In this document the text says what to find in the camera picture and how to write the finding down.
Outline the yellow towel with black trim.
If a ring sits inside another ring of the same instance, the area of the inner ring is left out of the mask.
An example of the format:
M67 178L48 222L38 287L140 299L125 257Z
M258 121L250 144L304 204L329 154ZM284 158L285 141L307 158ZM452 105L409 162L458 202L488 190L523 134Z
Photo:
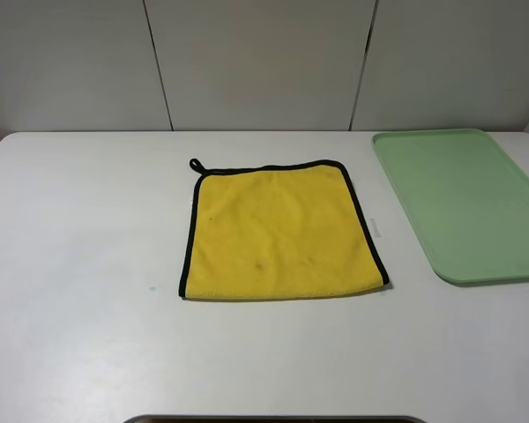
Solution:
M336 160L197 175L179 296L288 301L380 290L389 276L350 174Z

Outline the green plastic tray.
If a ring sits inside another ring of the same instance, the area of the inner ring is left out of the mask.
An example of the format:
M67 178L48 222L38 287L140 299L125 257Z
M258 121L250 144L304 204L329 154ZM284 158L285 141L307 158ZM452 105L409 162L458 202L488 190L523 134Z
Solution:
M455 285L529 279L529 176L490 135L381 132L372 145L441 279Z

